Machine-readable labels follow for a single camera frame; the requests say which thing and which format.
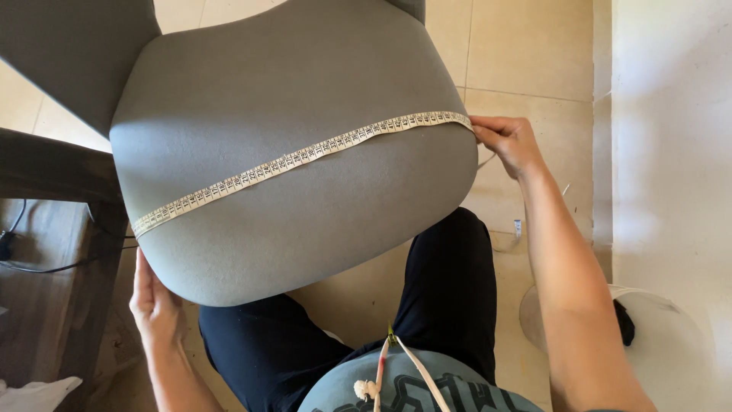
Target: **left hand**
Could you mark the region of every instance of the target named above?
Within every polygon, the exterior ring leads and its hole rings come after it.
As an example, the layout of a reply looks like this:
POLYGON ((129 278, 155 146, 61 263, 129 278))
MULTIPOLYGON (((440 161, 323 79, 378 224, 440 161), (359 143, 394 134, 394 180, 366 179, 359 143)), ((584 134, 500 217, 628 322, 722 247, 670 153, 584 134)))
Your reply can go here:
POLYGON ((130 310, 140 329, 146 351, 180 346, 186 333, 183 300, 172 293, 157 278, 145 259, 142 249, 137 249, 135 287, 130 299, 130 310))

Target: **yellow tape measure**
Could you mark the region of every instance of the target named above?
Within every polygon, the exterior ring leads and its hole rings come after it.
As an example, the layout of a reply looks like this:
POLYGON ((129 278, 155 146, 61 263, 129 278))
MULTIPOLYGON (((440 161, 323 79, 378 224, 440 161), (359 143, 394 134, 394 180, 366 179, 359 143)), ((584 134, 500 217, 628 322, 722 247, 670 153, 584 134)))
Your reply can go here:
POLYGON ((470 131, 473 130, 470 119, 467 116, 453 111, 427 111, 425 113, 409 114, 407 116, 384 120, 313 144, 289 155, 284 155, 277 160, 261 164, 246 172, 229 177, 200 191, 183 196, 175 202, 168 203, 139 218, 132 225, 132 230, 135 236, 139 238, 155 227, 164 224, 166 221, 175 219, 191 210, 198 209, 214 200, 234 194, 242 189, 265 181, 270 177, 290 171, 323 156, 356 146, 374 136, 401 132, 419 126, 442 125, 450 122, 460 123, 470 131))

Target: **white wall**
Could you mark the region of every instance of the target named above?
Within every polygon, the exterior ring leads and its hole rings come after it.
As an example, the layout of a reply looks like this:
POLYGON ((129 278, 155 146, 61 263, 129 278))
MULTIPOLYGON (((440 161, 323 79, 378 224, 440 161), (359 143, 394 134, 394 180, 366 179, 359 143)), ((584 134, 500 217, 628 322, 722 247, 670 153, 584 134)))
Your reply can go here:
POLYGON ((732 411, 732 0, 613 0, 612 94, 613 283, 692 316, 732 411))

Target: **black cloth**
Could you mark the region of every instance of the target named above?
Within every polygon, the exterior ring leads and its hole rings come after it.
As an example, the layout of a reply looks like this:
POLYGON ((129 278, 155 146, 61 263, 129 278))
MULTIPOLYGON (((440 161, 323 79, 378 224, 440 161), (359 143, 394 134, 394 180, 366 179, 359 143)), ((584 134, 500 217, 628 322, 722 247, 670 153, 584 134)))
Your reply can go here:
MULTIPOLYGON (((495 385, 496 273, 485 225, 459 207, 411 244, 394 333, 405 345, 463 362, 495 385)), ((201 306, 211 365, 249 412, 297 411, 336 365, 380 348, 353 350, 328 337, 287 295, 240 306, 201 306)))

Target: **gray upholstered chair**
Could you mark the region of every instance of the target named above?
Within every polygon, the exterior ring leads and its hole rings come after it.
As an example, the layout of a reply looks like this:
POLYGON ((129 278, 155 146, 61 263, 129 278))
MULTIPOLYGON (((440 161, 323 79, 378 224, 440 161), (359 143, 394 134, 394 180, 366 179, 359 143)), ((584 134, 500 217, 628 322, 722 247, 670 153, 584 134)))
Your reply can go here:
MULTIPOLYGON (((132 221, 283 154, 406 114, 465 114, 423 0, 289 0, 160 35, 152 0, 0 0, 0 56, 111 140, 132 221)), ((457 124, 378 136, 138 238, 163 283, 230 306, 316 282, 451 213, 457 124)))

